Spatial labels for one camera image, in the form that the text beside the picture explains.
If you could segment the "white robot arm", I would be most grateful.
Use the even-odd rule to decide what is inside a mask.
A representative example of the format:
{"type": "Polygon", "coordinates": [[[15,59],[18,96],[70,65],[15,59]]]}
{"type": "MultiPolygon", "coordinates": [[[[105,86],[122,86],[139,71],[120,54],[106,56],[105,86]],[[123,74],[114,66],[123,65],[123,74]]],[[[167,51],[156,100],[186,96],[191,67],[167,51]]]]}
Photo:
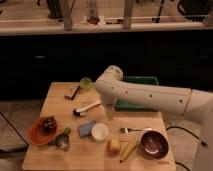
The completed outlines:
{"type": "Polygon", "coordinates": [[[213,171],[213,92],[191,88],[134,84],[123,80],[123,71],[109,66],[95,81],[104,106],[117,99],[144,105],[167,114],[184,115],[201,125],[192,171],[213,171]]]}

